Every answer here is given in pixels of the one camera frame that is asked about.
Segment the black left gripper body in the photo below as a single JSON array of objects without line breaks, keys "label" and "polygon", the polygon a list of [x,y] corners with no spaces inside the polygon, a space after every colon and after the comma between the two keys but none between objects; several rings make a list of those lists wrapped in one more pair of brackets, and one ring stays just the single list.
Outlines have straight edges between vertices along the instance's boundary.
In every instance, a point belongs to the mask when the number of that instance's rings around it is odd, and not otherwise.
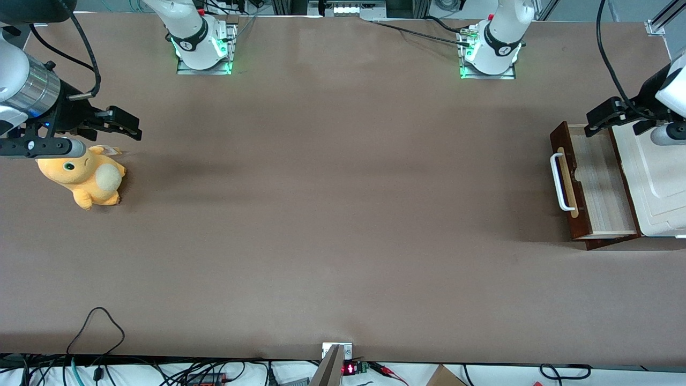
[{"label": "black left gripper body", "polygon": [[631,99],[637,110],[649,115],[648,120],[673,122],[674,76],[671,65],[666,64],[653,76],[647,78],[639,92]]}]

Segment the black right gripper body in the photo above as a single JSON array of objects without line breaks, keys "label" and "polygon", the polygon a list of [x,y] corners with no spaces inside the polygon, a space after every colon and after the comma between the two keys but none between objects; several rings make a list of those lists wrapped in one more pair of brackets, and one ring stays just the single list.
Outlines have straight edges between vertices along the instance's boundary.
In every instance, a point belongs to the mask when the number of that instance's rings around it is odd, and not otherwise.
[{"label": "black right gripper body", "polygon": [[105,118],[99,115],[103,110],[93,107],[88,100],[69,100],[69,96],[79,94],[79,91],[63,80],[59,85],[58,99],[45,113],[45,127],[49,132],[70,133],[95,141],[98,132],[112,131]]}]

